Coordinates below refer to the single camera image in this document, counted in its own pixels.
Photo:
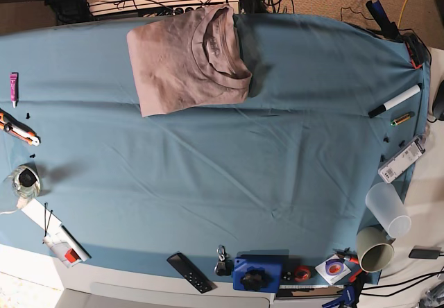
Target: yellow cable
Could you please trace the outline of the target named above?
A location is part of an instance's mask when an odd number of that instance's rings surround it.
[[[407,5],[407,2],[408,2],[408,0],[405,0],[405,1],[404,1],[404,5],[402,5],[401,14],[400,14],[400,19],[398,20],[398,28],[400,27],[401,19],[402,19],[402,13],[404,13],[404,9],[405,9],[405,6]]]

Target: box cutter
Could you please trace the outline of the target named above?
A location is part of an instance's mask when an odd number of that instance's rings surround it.
[[[9,118],[8,115],[0,111],[0,129],[4,132],[12,135],[18,139],[23,140],[29,145],[39,146],[40,139],[32,131],[25,131],[15,125]]]

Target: keychain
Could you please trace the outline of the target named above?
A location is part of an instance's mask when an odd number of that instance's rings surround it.
[[[216,251],[219,256],[219,261],[217,261],[216,267],[214,268],[214,273],[221,277],[224,275],[231,275],[232,261],[228,259],[225,247],[220,245]]]

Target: tape roll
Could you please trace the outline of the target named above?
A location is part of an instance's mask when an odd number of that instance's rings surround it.
[[[340,259],[329,259],[325,263],[325,272],[328,275],[338,275],[344,271],[344,263]]]
[[[294,271],[294,280],[297,282],[304,282],[311,278],[310,269],[305,265],[300,265]]]

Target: pen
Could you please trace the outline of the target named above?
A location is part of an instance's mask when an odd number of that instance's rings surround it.
[[[384,104],[369,112],[368,116],[372,119],[373,117],[382,114],[383,112],[395,107],[396,105],[399,105],[401,102],[406,101],[408,98],[411,98],[413,95],[419,93],[420,91],[421,88],[419,85],[410,87],[407,91],[395,96],[393,99],[388,100],[387,102],[384,102]]]
[[[11,101],[12,107],[17,107],[17,77],[19,74],[10,74],[9,75],[9,83],[11,87]]]
[[[399,126],[401,123],[409,120],[410,118],[412,118],[412,116],[410,115],[410,112],[402,115],[401,117],[398,117],[397,119],[392,120],[392,122],[390,122],[391,126]]]

